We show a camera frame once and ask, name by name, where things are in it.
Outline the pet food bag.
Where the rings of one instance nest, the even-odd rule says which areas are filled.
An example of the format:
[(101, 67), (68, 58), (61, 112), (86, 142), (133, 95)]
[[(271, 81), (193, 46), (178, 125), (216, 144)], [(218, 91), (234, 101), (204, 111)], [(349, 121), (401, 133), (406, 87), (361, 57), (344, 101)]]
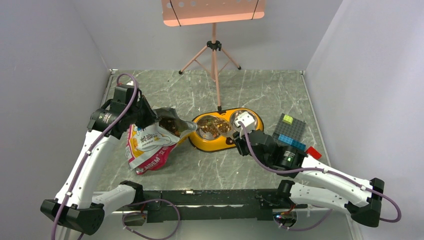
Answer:
[(133, 124), (127, 131), (125, 155), (129, 169), (137, 175), (163, 167), (171, 151), (198, 128), (195, 122), (181, 119), (174, 108), (154, 111), (160, 121), (144, 129)]

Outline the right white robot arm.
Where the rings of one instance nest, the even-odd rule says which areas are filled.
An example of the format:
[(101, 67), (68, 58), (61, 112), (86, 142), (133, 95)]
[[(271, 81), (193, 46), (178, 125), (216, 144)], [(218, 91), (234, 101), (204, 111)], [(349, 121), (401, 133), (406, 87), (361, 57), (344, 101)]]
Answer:
[(275, 195), (280, 207), (324, 207), (371, 228), (383, 221), (383, 180), (361, 179), (336, 170), (301, 149), (277, 144), (260, 130), (236, 131), (232, 136), (240, 155), (249, 155), (263, 169), (285, 177)]

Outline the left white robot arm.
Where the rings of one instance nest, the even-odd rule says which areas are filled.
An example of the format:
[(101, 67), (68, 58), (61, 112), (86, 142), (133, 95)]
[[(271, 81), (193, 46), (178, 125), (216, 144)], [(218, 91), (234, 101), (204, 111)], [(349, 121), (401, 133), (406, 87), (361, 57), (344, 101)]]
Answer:
[(94, 195), (108, 156), (131, 125), (146, 128), (157, 115), (136, 86), (118, 85), (112, 99), (93, 112), (78, 159), (65, 184), (40, 211), (54, 222), (85, 235), (93, 235), (104, 218), (127, 206), (139, 209), (145, 200), (143, 186), (129, 180), (101, 195)]

